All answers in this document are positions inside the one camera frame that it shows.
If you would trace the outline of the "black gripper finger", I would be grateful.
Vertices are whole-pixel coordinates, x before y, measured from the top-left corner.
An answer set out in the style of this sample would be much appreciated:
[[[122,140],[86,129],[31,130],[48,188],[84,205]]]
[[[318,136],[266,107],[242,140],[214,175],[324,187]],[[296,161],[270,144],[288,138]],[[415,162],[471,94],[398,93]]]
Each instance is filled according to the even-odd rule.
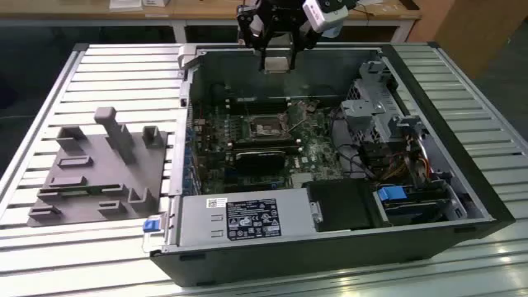
[[[311,50],[315,48],[322,34],[318,33],[312,28],[306,32],[296,30],[291,33],[292,41],[290,48],[290,70],[296,68],[296,57],[298,53],[304,50]]]
[[[267,17],[270,16],[268,5],[238,6],[239,32],[247,48],[260,52],[259,70],[266,68],[267,46],[270,34],[267,29]]]

